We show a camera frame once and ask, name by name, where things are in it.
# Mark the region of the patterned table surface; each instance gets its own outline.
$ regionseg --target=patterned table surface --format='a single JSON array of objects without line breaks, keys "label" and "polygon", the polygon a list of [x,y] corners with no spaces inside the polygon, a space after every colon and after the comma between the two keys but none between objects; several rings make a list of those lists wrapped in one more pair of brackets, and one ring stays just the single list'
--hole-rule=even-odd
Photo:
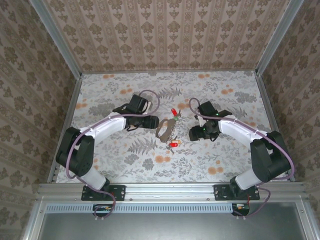
[{"label": "patterned table surface", "polygon": [[[181,110],[172,133],[181,144],[173,148],[174,154],[155,137],[155,129],[123,130],[96,145],[94,167],[113,183],[227,182],[250,167],[250,151],[227,135],[220,134],[215,142],[189,140],[189,129],[197,124],[188,108],[192,97],[201,103],[211,101],[218,111],[229,110],[249,125],[270,131],[253,71],[91,74],[82,80],[72,120],[75,128],[97,122],[144,89],[160,95],[155,113],[160,121],[173,117],[172,108]],[[142,96],[155,108],[155,96]],[[75,181],[67,179],[60,167],[56,182]]]}]

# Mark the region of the red tag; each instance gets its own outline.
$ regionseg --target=red tag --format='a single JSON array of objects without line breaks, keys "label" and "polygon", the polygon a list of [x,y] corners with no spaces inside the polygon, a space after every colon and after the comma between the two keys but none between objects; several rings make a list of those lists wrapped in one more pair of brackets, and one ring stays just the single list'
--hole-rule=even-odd
[{"label": "red tag", "polygon": [[171,109],[171,112],[173,113],[173,116],[177,116],[178,115],[177,111],[174,108]]},{"label": "red tag", "polygon": [[171,142],[171,143],[169,143],[169,145],[173,148],[178,147],[178,143],[176,143],[176,142]]}]

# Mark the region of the camera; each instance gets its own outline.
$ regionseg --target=camera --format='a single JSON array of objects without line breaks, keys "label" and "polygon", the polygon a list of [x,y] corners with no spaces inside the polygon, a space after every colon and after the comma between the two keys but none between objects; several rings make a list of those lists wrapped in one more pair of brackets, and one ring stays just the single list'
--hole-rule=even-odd
[{"label": "camera", "polygon": [[[232,115],[227,110],[218,112],[210,101],[206,101],[198,107],[199,113],[207,117],[220,117],[223,118],[228,115]],[[199,139],[210,139],[214,142],[219,134],[219,120],[208,119],[201,116],[194,116],[195,119],[199,120],[199,125],[192,127],[189,130],[190,141],[197,141]]]}]

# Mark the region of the purple cable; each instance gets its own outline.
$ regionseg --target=purple cable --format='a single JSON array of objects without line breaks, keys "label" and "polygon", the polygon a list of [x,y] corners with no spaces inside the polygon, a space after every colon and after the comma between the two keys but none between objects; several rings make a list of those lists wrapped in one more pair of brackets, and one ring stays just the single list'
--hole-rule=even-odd
[{"label": "purple cable", "polygon": [[267,136],[263,135],[261,132],[259,132],[257,129],[254,129],[250,126],[247,126],[245,123],[239,121],[239,120],[235,120],[233,118],[229,118],[229,117],[218,117],[218,116],[204,116],[204,115],[201,115],[200,113],[196,112],[195,110],[192,109],[191,107],[191,101],[192,100],[196,100],[198,105],[200,105],[200,102],[198,99],[196,99],[195,97],[192,97],[190,98],[189,100],[189,108],[190,110],[197,116],[200,116],[202,118],[205,118],[205,119],[213,119],[213,120],[227,120],[227,121],[230,121],[230,122],[236,122],[237,124],[245,127],[246,129],[252,131],[253,133],[259,135],[260,137],[266,139],[269,143],[271,143],[273,146],[275,146],[285,157],[286,159],[288,160],[289,164],[290,164],[290,167],[291,167],[291,173],[288,175],[288,176],[284,176],[284,177],[276,177],[274,178],[273,180],[286,180],[286,179],[290,179],[291,177],[294,176],[295,174],[295,165],[291,159],[291,157],[289,156],[288,153],[286,153],[285,150],[283,150],[282,147],[280,147],[277,143],[275,143],[274,141],[272,141],[270,138],[268,138]]},{"label": "purple cable", "polygon": [[239,216],[242,216],[244,218],[248,218],[248,217],[252,217],[254,215],[256,215],[269,201],[270,197],[271,197],[271,192],[269,189],[263,188],[263,187],[259,187],[257,186],[259,189],[268,192],[268,196],[266,197],[266,199],[264,200],[264,202],[251,214],[247,215],[247,216],[243,216],[240,212],[233,210],[233,212],[235,212],[236,214],[238,214]]},{"label": "purple cable", "polygon": [[[110,211],[104,216],[104,218],[109,217],[109,215],[115,210],[115,207],[116,207],[116,198],[115,198],[115,196],[113,196],[112,194],[110,194],[110,193],[107,192],[107,191],[101,191],[101,190],[95,189],[93,186],[90,186],[89,184],[87,184],[84,180],[82,180],[82,179],[81,179],[80,177],[78,177],[78,176],[77,176],[76,178],[77,178],[80,182],[82,182],[83,184],[85,184],[87,187],[89,187],[90,189],[92,189],[93,191],[95,191],[95,192],[97,192],[97,193],[100,193],[100,194],[106,194],[106,195],[108,195],[108,196],[110,196],[110,197],[112,198],[112,201],[113,201],[112,207],[111,207]],[[98,218],[98,216],[97,216],[97,210],[98,210],[99,208],[102,208],[102,206],[95,208],[95,210],[94,210],[94,212],[93,212],[93,215],[94,215],[96,218]]]},{"label": "purple cable", "polygon": [[[158,104],[157,104],[156,108],[155,108],[152,112],[147,113],[147,114],[143,114],[143,115],[141,115],[141,114],[118,114],[118,115],[113,115],[113,116],[107,116],[107,117],[103,118],[102,120],[98,121],[96,124],[90,126],[88,129],[86,129],[85,131],[83,131],[82,133],[80,133],[79,136],[76,137],[76,139],[74,140],[73,144],[71,145],[71,148],[70,148],[70,151],[69,151],[67,160],[66,160],[66,164],[65,164],[66,176],[67,176],[69,179],[74,179],[74,178],[76,177],[76,175],[74,175],[74,176],[71,176],[71,175],[70,175],[70,173],[69,173],[69,165],[70,165],[72,153],[73,153],[73,151],[74,151],[77,143],[79,142],[79,140],[81,139],[81,137],[82,137],[83,135],[85,135],[85,134],[86,134],[87,132],[89,132],[90,130],[93,130],[94,128],[100,126],[101,124],[110,121],[111,119],[116,119],[116,118],[119,118],[119,117],[141,117],[141,118],[144,118],[144,117],[146,117],[146,116],[150,116],[150,115],[154,114],[154,113],[159,109],[159,107],[160,107],[160,97],[158,96],[158,94],[157,94],[155,91],[146,89],[146,90],[141,91],[141,92],[139,93],[139,96],[140,96],[142,93],[144,93],[144,92],[153,93],[153,94],[156,96],[157,100],[158,100]],[[84,183],[85,185],[87,185],[87,186],[88,186],[89,188],[91,188],[93,191],[95,191],[95,192],[97,192],[97,193],[101,193],[101,194],[106,194],[106,195],[112,197],[112,199],[113,199],[113,206],[112,206],[110,212],[109,212],[105,217],[109,216],[109,215],[111,214],[111,212],[112,212],[112,211],[115,209],[115,207],[116,207],[116,199],[115,199],[115,197],[114,197],[112,194],[110,194],[110,193],[108,193],[108,192],[106,192],[106,191],[101,191],[101,190],[98,190],[98,189],[93,188],[92,186],[88,185],[84,180],[82,180],[80,177],[77,177],[77,179],[78,179],[79,181],[81,181],[82,183]]]}]

